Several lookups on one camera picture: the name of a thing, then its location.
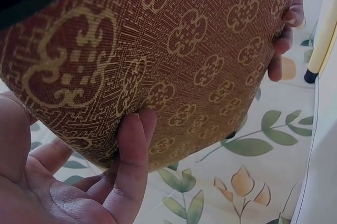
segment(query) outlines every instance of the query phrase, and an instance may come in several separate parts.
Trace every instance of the hand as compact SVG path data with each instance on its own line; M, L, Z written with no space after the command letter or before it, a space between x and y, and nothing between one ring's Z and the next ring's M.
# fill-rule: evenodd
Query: hand
M299 27L304 20L303 0L293 0L292 6L287 11L283 20L285 27L281 38L274 43L274 56L268 67L268 76L272 81L279 81L282 78L281 55L287 52L293 44L293 27Z
M125 116L117 133L120 162L73 186L53 177L72 154L60 139L28 153L34 122L12 94L0 94L1 223L133 223L145 193L155 113Z

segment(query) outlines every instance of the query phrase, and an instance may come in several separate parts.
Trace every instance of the fingernail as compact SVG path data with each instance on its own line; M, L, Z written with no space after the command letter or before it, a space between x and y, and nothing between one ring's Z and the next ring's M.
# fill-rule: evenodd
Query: fingernail
M287 20L286 22L287 22L288 24L293 25L293 24L296 23L296 20L295 20L295 19L291 19L291 20Z

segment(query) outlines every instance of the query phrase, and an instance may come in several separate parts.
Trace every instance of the finger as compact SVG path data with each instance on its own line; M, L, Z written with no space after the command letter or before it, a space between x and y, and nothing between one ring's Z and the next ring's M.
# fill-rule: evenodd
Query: finger
M91 186L99 182L101 179L102 179L101 175L87 177L74 183L72 186L77 187L84 192L87 192Z
M29 153L31 157L38 160L43 167L54 175L69 159L73 150L69 148L60 138L43 144Z
M285 26L282 36L273 44L276 54L282 55L290 50L293 45L293 30L289 26Z
M155 127L155 117L148 119ZM103 203L117 223L133 223L144 198L148 173L144 131L140 118L129 115L117 134L121 163L114 188Z
M138 113L143 124L147 147L149 147L155 130L155 125L157 124L157 116L153 110L148 108L141 109Z
M112 163L111 167L100 175L100 180L87 190L88 195L98 203L103 204L106 197L113 190L119 165L119 161Z
M293 0L290 10L285 14L284 20L291 27L299 27L304 20L303 0Z
M282 78L282 59L280 55L274 54L268 66L268 77L273 82Z
M0 176L21 180L31 148L29 127L35 122L12 93L0 94Z

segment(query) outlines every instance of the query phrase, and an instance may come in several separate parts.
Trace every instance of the cushion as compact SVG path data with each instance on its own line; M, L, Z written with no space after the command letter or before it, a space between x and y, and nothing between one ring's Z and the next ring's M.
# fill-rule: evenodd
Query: cushion
M55 0L0 32L0 77L102 168L121 118L155 110L155 170L235 133L291 1Z

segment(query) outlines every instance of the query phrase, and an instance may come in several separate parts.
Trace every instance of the leaf print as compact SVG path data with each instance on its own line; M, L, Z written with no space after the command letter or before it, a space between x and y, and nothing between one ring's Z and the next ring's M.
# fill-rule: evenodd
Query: leaf print
M247 196L254 189L255 181L245 166L241 166L240 170L232 176L232 186L235 193L241 197Z
M304 53L304 62L309 63L313 50L307 50Z
M174 174L164 169L159 170L158 173L168 186L176 191L181 192L181 181Z
M222 195L224 195L227 200L233 202L233 193L227 190L226 185L219 178L214 178L214 186L221 191Z
M33 149L36 149L37 147L39 147L41 145L42 145L42 143L40 143L38 141L32 142L30 151L32 151Z
M279 130L274 130L274 129L269 129L266 131L263 131L265 136L267 136L271 141L283 145L283 146L292 146L298 143L298 140L285 132L279 131Z
M294 133L304 136L304 137L309 137L312 135L312 130L306 129L306 128L298 128L293 125L288 125L289 129L293 131Z
M67 161L63 167L65 168L70 168L70 169L85 169L87 168L83 164L76 162L76 161Z
M204 208L204 193L199 191L198 194L192 199L190 207L187 211L187 223L198 224Z
M244 125L247 122L247 119L248 119L248 113L245 115L245 117L243 118L243 121L241 122L239 128L237 129L238 132L244 127Z
M255 94L255 98L256 98L256 100L260 101L260 98L261 98L261 89L260 88L258 88L258 90Z
M195 186L195 177L192 176L191 169L183 171L183 180L181 186L181 193L191 191Z
M65 180L64 183L69 184L69 185L73 185L74 183L77 183L82 179L83 179L83 177L80 177L80 176L71 176L70 178Z
M300 116L301 110L294 111L285 118L285 123L290 124Z
M312 39L305 40L301 43L301 46L313 46L313 42L314 42L314 40L312 40Z
M268 206L271 200L271 193L269 187L264 184L260 193L254 199L254 202L262 204L264 206Z
M282 56L282 78L281 80L291 80L296 76L296 64L295 62L287 57Z
M80 159L83 159L85 160L85 157L81 156L79 153L77 152L73 152L72 156L76 157L76 158L80 158Z
M275 219L275 220L272 220L272 221L269 221L267 224L279 224L279 219Z
M261 129L267 130L273 126L280 118L281 112L280 111L268 111L264 114L262 121L261 121Z
M299 121L300 125L312 125L314 123L314 117L307 117Z
M37 132L41 129L40 125L38 122L35 122L34 124L31 125L31 132Z
M178 165L179 165L179 163L177 162L177 163L174 163L174 164L172 164L170 166L167 166L167 167L171 170L176 171L178 169Z
M183 219L187 219L185 209L175 199L171 197L165 197L163 199L163 202L164 202L164 205L166 205L166 207L169 208L173 213L175 213L176 215L178 215L179 217Z
M227 150L244 157L257 157L273 150L268 142L260 139L241 139L228 143L221 142Z
M290 224L290 222L291 222L291 220L288 220L288 219L285 219L285 218L283 218L283 217L281 217L281 219L282 219L282 224Z

